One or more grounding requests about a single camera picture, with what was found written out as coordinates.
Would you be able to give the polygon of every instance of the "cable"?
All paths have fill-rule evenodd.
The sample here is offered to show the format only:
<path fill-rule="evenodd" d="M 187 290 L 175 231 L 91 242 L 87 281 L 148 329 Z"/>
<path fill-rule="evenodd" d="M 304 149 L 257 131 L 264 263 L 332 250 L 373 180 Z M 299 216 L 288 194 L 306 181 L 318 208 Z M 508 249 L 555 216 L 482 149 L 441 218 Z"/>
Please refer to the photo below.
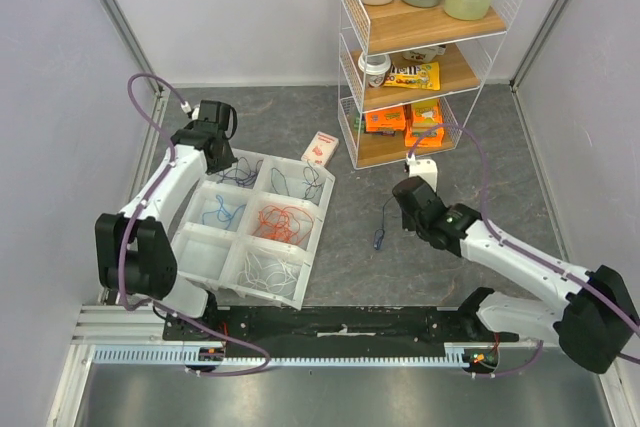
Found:
<path fill-rule="evenodd" d="M 247 164 L 248 172 L 240 169 L 240 162 L 245 161 Z M 262 159 L 256 162 L 255 169 L 251 168 L 251 164 L 246 157 L 238 157 L 238 162 L 236 162 L 236 166 L 231 167 L 230 169 L 225 170 L 224 172 L 219 172 L 216 175 L 220 178 L 219 182 L 224 182 L 226 180 L 230 180 L 235 182 L 238 187 L 249 188 L 253 187 L 253 184 L 256 183 L 256 179 L 258 178 L 258 173 L 260 172 L 260 167 L 262 166 Z"/>
<path fill-rule="evenodd" d="M 273 255 L 262 249 L 260 250 L 265 254 Z M 250 256 L 252 256 L 255 260 L 257 264 L 256 266 L 252 265 Z M 262 262 L 260 262 L 258 257 L 253 252 L 247 252 L 244 262 L 244 270 L 238 273 L 238 283 L 242 283 L 240 278 L 244 276 L 244 278 L 246 279 L 246 283 L 249 284 L 248 286 L 251 288 L 263 290 L 270 294 L 279 294 L 284 297 L 293 295 L 293 293 L 295 292 L 295 284 L 298 281 L 298 277 L 293 272 L 294 270 L 296 270 L 295 267 L 290 266 L 282 259 L 275 258 L 273 260 L 275 260 L 275 262 L 263 266 Z M 266 277 L 263 278 L 265 271 L 269 272 L 269 270 L 271 270 L 271 272 L 266 274 Z M 270 283 L 269 279 L 271 279 L 271 277 L 273 276 L 282 276 L 282 282 Z M 291 292 L 288 292 L 287 294 L 284 294 L 282 291 L 286 287 L 291 285 L 293 285 L 293 290 Z"/>
<path fill-rule="evenodd" d="M 276 167 L 272 167 L 271 168 L 271 187 L 273 188 L 273 191 L 278 194 L 278 195 L 282 195 L 280 192 L 278 192 L 278 189 L 276 189 L 275 184 L 273 183 L 273 173 L 277 172 L 280 174 L 280 177 L 282 177 L 282 181 L 284 182 L 284 188 L 287 191 L 287 197 L 291 197 L 291 194 L 289 193 L 289 187 L 287 186 L 287 178 L 284 176 L 284 174 L 282 172 L 280 172 L 280 170 Z"/>
<path fill-rule="evenodd" d="M 292 212 L 298 211 L 304 214 L 308 223 L 311 224 L 307 230 L 307 233 L 300 237 L 300 231 L 302 230 L 302 221 L 298 220 Z M 302 209 L 289 206 L 283 209 L 276 207 L 275 205 L 268 205 L 260 212 L 258 212 L 258 222 L 260 225 L 253 232 L 254 237 L 262 237 L 263 239 L 275 240 L 278 242 L 284 242 L 292 245 L 300 245 L 310 234 L 313 229 L 313 219 L 311 216 Z"/>
<path fill-rule="evenodd" d="M 156 308 L 155 304 L 151 304 L 151 310 L 153 311 L 153 313 L 155 314 L 156 317 L 158 317 L 159 319 L 164 320 L 165 322 L 167 321 L 167 316 L 166 315 L 162 315 L 160 312 L 158 312 L 158 309 Z"/>
<path fill-rule="evenodd" d="M 216 200 L 220 203 L 220 208 L 218 210 L 212 210 L 210 212 L 203 212 L 202 224 L 207 225 L 204 220 L 205 215 L 217 214 L 216 218 L 218 219 L 218 222 L 220 222 L 221 224 L 224 224 L 226 222 L 227 225 L 224 228 L 224 230 L 229 230 L 229 228 L 231 227 L 231 224 L 233 223 L 233 219 L 236 217 L 236 214 L 238 213 L 238 211 L 240 211 L 241 209 L 244 209 L 247 205 L 246 204 L 241 205 L 240 207 L 236 208 L 236 210 L 234 210 L 232 214 L 224 207 L 224 199 L 220 194 L 216 195 Z"/>
<path fill-rule="evenodd" d="M 389 197 L 384 204 L 382 204 L 382 224 L 378 230 L 373 233 L 373 248 L 376 250 L 380 250 L 382 248 L 382 241 L 384 240 L 384 209 L 391 200 L 393 200 L 393 195 Z"/>
<path fill-rule="evenodd" d="M 620 357 L 622 360 L 626 360 L 627 362 L 631 362 L 632 364 L 638 364 L 638 365 L 640 365 L 640 359 L 638 359 L 638 358 L 636 358 L 636 357 L 632 357 L 632 356 L 630 356 L 630 355 L 623 354 L 623 353 L 620 353 L 620 354 L 618 355 L 618 357 Z"/>
<path fill-rule="evenodd" d="M 312 180 L 309 180 L 307 178 L 307 172 L 311 172 L 311 178 Z M 318 171 L 316 169 L 314 169 L 311 166 L 311 162 L 309 162 L 309 160 L 307 160 L 307 167 L 305 167 L 302 170 L 302 175 L 304 175 L 304 184 L 307 184 L 307 190 L 305 190 L 304 192 L 304 197 L 302 198 L 302 200 L 313 200 L 316 198 L 316 196 L 318 195 L 318 192 L 322 192 L 322 187 L 324 186 L 324 182 L 318 184 L 318 179 L 320 179 L 320 174 L 318 173 Z"/>
<path fill-rule="evenodd" d="M 133 230 L 133 226 L 136 222 L 136 220 L 138 219 L 138 217 L 140 216 L 140 213 L 144 210 L 144 206 L 146 205 L 146 203 L 148 202 L 148 200 L 151 198 L 151 195 L 153 195 L 153 192 L 158 188 L 158 186 L 162 183 L 162 181 L 166 178 L 166 176 L 169 174 L 169 171 L 172 169 L 172 165 L 175 165 L 174 162 L 176 160 L 176 148 L 173 145 L 173 142 L 171 142 L 171 136 L 162 128 L 160 127 L 156 122 L 154 122 L 151 117 L 149 117 L 146 112 L 144 111 L 144 109 L 142 108 L 142 106 L 140 106 L 140 104 L 138 103 L 138 101 L 135 98 L 135 95 L 133 93 L 133 82 L 136 79 L 139 79 L 141 77 L 147 77 L 147 78 L 151 78 L 151 79 L 155 79 L 157 82 L 160 82 L 164 85 L 166 85 L 169 90 L 171 90 L 171 92 L 173 92 L 174 94 L 176 94 L 176 96 L 178 97 L 178 99 L 181 99 L 181 101 L 183 101 L 184 99 L 182 98 L 182 96 L 176 91 L 176 89 L 169 84 L 166 80 L 153 75 L 153 74 L 147 74 L 147 73 L 139 73 L 139 74 L 135 74 L 133 76 L 131 76 L 131 78 L 129 79 L 129 82 L 127 83 L 127 92 L 129 94 L 129 99 L 131 100 L 131 103 L 133 104 L 133 106 L 135 107 L 135 109 L 138 111 L 138 113 L 140 114 L 140 116 L 147 121 L 147 123 L 153 128 L 153 130 L 155 130 L 156 132 L 158 132 L 159 136 L 168 144 L 169 146 L 169 162 L 165 165 L 165 167 L 162 169 L 162 171 L 160 172 L 160 174 L 158 175 L 158 177 L 156 178 L 156 180 L 149 186 L 149 188 L 147 189 L 147 191 L 142 195 L 142 199 L 140 201 L 140 203 L 136 206 L 136 208 L 133 211 L 133 214 L 131 215 L 131 218 L 129 219 L 129 221 L 127 222 L 127 225 L 124 229 L 124 235 L 122 236 L 122 242 L 120 244 L 120 252 L 119 252 L 119 256 L 118 256 L 118 293 L 120 294 L 120 303 L 121 305 L 125 308 L 125 310 L 127 311 L 133 311 L 136 310 L 138 307 L 141 307 L 142 305 L 146 305 L 149 302 L 152 301 L 152 299 L 148 298 L 148 299 L 143 299 L 138 301 L 135 304 L 129 304 L 129 301 L 127 299 L 127 291 L 126 291 L 126 286 L 125 286 L 125 273 L 124 273 L 124 266 L 125 266 L 125 260 L 126 260 L 126 256 L 127 256 L 127 245 L 128 245 L 128 240 L 131 237 L 131 231 Z M 255 345 L 255 344 L 251 344 L 249 342 L 245 342 L 243 340 L 240 339 L 236 339 L 233 337 L 229 337 L 228 335 L 225 334 L 221 334 L 220 332 L 216 332 L 213 329 L 210 329 L 209 327 L 207 327 L 206 325 L 198 322 L 195 319 L 192 319 L 191 317 L 188 317 L 180 312 L 177 312 L 165 305 L 163 305 L 160 302 L 157 302 L 155 300 L 152 301 L 154 306 L 158 307 L 161 310 L 164 310 L 165 312 L 167 312 L 168 314 L 180 318 L 183 321 L 193 325 L 194 327 L 196 327 L 197 329 L 200 329 L 203 332 L 206 332 L 207 334 L 216 337 L 220 340 L 224 340 L 227 342 L 231 342 L 234 343 L 236 345 L 251 349 L 257 353 L 259 353 L 260 355 L 262 355 L 264 357 L 264 362 L 256 367 L 251 367 L 249 369 L 246 370 L 238 370 L 238 371 L 233 371 L 233 372 L 211 372 L 211 373 L 204 373 L 204 374 L 199 374 L 199 375 L 207 375 L 209 377 L 235 377 L 235 376 L 240 376 L 240 375 L 248 375 L 248 374 L 253 374 L 256 372 L 260 372 L 262 370 L 264 370 L 268 365 L 269 362 L 271 362 L 271 356 L 269 355 L 269 353 L 263 349 L 262 347 L 260 347 L 259 345 Z"/>
<path fill-rule="evenodd" d="M 469 129 L 467 129 L 465 127 L 462 127 L 460 125 L 457 125 L 457 124 L 450 124 L 450 123 L 436 124 L 433 127 L 430 127 L 429 129 L 427 129 L 425 132 L 423 132 L 420 135 L 420 137 L 418 137 L 418 139 L 413 144 L 413 147 L 411 147 L 411 149 L 409 150 L 408 156 L 412 157 L 414 155 L 416 149 L 418 148 L 418 144 L 420 144 L 420 142 L 424 138 L 426 138 L 431 131 L 433 131 L 435 129 L 438 129 L 438 128 L 442 128 L 442 127 L 445 127 L 445 128 L 448 128 L 448 129 L 457 129 L 460 132 L 462 132 L 463 134 L 467 135 L 471 139 L 471 141 L 475 144 L 476 149 L 478 150 L 478 153 L 480 154 L 480 160 L 482 162 L 482 186 L 480 188 L 480 213 L 482 214 L 482 222 L 484 223 L 484 225 L 487 228 L 487 230 L 491 233 L 491 235 L 493 235 L 494 238 L 499 243 L 501 243 L 502 245 L 506 245 L 510 249 L 518 252 L 521 255 L 524 255 L 525 257 L 533 260 L 534 262 L 537 262 L 538 264 L 542 265 L 543 267 L 546 267 L 547 269 L 555 272 L 556 274 L 561 275 L 565 279 L 571 280 L 575 284 L 579 285 L 582 289 L 585 289 L 587 292 L 589 292 L 591 295 L 593 295 L 595 298 L 597 298 L 600 302 L 602 302 L 604 305 L 606 305 L 625 324 L 627 324 L 627 326 L 631 329 L 631 331 L 633 333 L 635 333 L 638 337 L 640 337 L 640 326 L 636 322 L 634 322 L 633 319 L 631 317 L 629 317 L 622 309 L 620 309 L 620 307 L 618 307 L 616 304 L 611 302 L 598 289 L 596 289 L 595 287 L 589 285 L 587 282 L 585 282 L 582 279 L 576 277 L 572 273 L 566 272 L 561 267 L 558 267 L 557 265 L 554 265 L 551 262 L 548 262 L 547 260 L 538 257 L 533 252 L 529 252 L 528 250 L 526 250 L 526 249 L 514 244 L 513 242 L 510 242 L 508 239 L 503 239 L 498 234 L 496 229 L 491 224 L 491 221 L 489 220 L 489 161 L 487 160 L 487 154 L 485 153 L 484 149 L 480 145 L 480 142 L 478 141 L 476 136 L 473 134 L 473 132 L 471 132 Z M 640 359 L 635 358 L 635 357 L 631 357 L 631 356 L 626 355 L 626 354 L 625 354 L 624 359 L 628 360 L 630 362 L 634 362 L 634 363 L 640 364 Z"/>
<path fill-rule="evenodd" d="M 289 186 L 287 184 L 287 178 L 280 171 L 280 169 L 278 169 L 277 167 L 272 167 L 271 168 L 271 188 L 273 189 L 273 191 L 278 195 L 283 195 L 280 192 L 278 192 L 278 189 L 276 188 L 275 183 L 273 182 L 273 174 L 274 174 L 274 172 L 280 174 L 280 177 L 282 177 L 282 183 L 284 184 L 284 189 L 287 192 L 287 197 L 295 197 L 295 196 L 291 195 L 291 193 L 289 191 Z M 308 177 L 308 173 L 309 172 L 311 172 L 311 180 Z M 302 175 L 304 176 L 304 181 L 302 182 L 302 184 L 307 186 L 307 188 L 305 189 L 305 192 L 304 192 L 304 194 L 302 196 L 302 200 L 313 200 L 313 199 L 315 199 L 317 197 L 318 192 L 322 191 L 322 187 L 324 186 L 324 182 L 318 184 L 318 179 L 320 179 L 320 174 L 318 173 L 318 171 L 316 169 L 314 169 L 311 166 L 311 162 L 309 162 L 308 160 L 307 160 L 307 167 L 302 169 Z"/>

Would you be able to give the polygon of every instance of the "black cable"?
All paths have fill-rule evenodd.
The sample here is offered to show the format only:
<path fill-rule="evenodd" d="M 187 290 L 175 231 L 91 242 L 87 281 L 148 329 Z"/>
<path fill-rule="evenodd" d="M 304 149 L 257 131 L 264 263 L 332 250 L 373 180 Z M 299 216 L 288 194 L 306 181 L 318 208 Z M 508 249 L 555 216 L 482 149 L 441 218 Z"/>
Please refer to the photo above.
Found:
<path fill-rule="evenodd" d="M 151 310 L 153 311 L 154 314 L 156 314 L 156 317 L 164 320 L 165 322 L 167 321 L 167 316 L 162 315 L 160 312 L 158 312 L 158 309 L 156 309 L 155 304 L 151 304 Z"/>
<path fill-rule="evenodd" d="M 393 199 L 393 195 L 387 199 L 387 201 L 382 204 L 382 225 L 378 230 L 376 230 L 373 234 L 373 248 L 376 250 L 380 250 L 382 248 L 382 241 L 384 240 L 384 209 L 389 202 Z"/>

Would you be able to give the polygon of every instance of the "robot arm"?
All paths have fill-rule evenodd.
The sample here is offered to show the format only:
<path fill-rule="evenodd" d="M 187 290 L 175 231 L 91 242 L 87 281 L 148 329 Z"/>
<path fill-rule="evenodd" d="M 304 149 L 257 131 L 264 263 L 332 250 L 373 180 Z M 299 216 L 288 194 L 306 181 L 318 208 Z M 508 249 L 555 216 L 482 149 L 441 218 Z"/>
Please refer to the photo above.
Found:
<path fill-rule="evenodd" d="M 571 273 L 597 288 L 637 321 L 638 314 L 620 275 L 601 266 L 596 272 L 555 259 L 501 229 L 499 242 L 479 212 L 462 204 L 451 207 L 420 176 L 409 177 L 393 189 L 402 210 L 403 227 L 415 231 L 432 247 L 480 263 L 524 287 L 539 301 L 511 298 L 481 288 L 461 308 L 472 309 L 493 332 L 513 332 L 560 345 L 576 363 L 604 373 L 632 336 L 631 330 L 606 306 L 564 278 Z M 504 240 L 561 267 L 558 274 L 504 246 Z"/>
<path fill-rule="evenodd" d="M 130 245 L 124 262 L 125 285 L 130 295 L 140 294 L 162 300 L 165 305 L 191 317 L 200 317 L 207 303 L 207 292 L 177 275 L 178 266 L 167 230 L 180 204 L 193 185 L 203 177 L 228 169 L 237 161 L 229 139 L 237 127 L 233 107 L 220 102 L 202 101 L 197 119 L 171 137 L 176 156 L 169 151 L 160 167 L 141 192 L 117 214 L 102 214 L 95 226 L 100 283 L 118 288 L 119 252 L 127 223 L 143 198 L 143 210 L 135 220 L 126 242 Z M 229 136 L 231 117 L 233 129 Z M 153 193 L 163 171 L 171 170 Z"/>

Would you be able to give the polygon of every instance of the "blue wire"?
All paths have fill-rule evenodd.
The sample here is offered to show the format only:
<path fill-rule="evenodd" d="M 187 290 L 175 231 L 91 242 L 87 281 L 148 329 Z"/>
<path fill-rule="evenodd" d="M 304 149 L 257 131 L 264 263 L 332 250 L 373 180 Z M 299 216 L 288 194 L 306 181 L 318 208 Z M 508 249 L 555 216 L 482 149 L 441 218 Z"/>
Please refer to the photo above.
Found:
<path fill-rule="evenodd" d="M 236 214 L 238 213 L 238 211 L 240 209 L 244 209 L 247 205 L 246 204 L 245 205 L 241 205 L 236 210 L 234 210 L 233 214 L 232 214 L 231 212 L 229 212 L 224 207 L 224 199 L 222 198 L 222 196 L 220 194 L 216 195 L 216 200 L 218 202 L 220 202 L 220 208 L 218 210 L 212 210 L 210 212 L 203 212 L 202 213 L 202 223 L 204 225 L 207 225 L 205 223 L 205 220 L 204 220 L 205 215 L 217 214 L 216 218 L 218 219 L 218 222 L 220 222 L 221 224 L 224 224 L 226 222 L 227 226 L 224 228 L 224 230 L 229 230 L 229 228 L 231 227 L 231 224 L 233 223 L 233 219 L 236 217 Z"/>
<path fill-rule="evenodd" d="M 373 233 L 373 248 L 376 250 L 380 250 L 382 248 L 382 241 L 384 240 L 384 209 L 389 202 L 393 199 L 393 195 L 387 199 L 387 201 L 382 205 L 382 225 L 378 230 Z"/>

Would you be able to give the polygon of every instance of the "gray carpet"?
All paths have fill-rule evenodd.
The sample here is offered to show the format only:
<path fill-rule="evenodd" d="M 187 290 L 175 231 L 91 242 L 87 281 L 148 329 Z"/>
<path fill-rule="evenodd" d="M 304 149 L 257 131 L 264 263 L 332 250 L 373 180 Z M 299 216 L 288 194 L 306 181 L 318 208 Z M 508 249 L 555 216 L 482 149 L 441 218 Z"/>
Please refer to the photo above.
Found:
<path fill-rule="evenodd" d="M 354 170 L 337 120 L 337 88 L 255 87 L 185 89 L 193 105 L 220 100 L 238 109 L 239 127 L 232 147 L 299 159 L 320 130 L 341 139 L 329 164 L 336 185 L 305 297 L 305 305 L 440 305 L 457 306 L 477 287 L 528 296 L 522 288 L 490 269 L 439 252 L 403 232 L 399 211 L 390 203 L 382 250 L 372 246 L 380 226 L 381 207 L 393 186 L 405 177 L 402 163 Z M 458 119 L 475 92 L 452 102 Z M 469 128 L 480 138 L 490 165 L 491 217 L 512 235 L 552 255 L 558 246 L 542 192 L 508 86 L 485 88 Z M 187 122 L 176 99 L 164 120 L 170 131 Z M 156 151 L 156 162 L 164 146 Z M 463 138 L 457 149 L 436 154 L 438 191 L 445 202 L 479 208 L 480 160 Z M 222 304 L 260 304 L 230 291 L 217 294 Z"/>

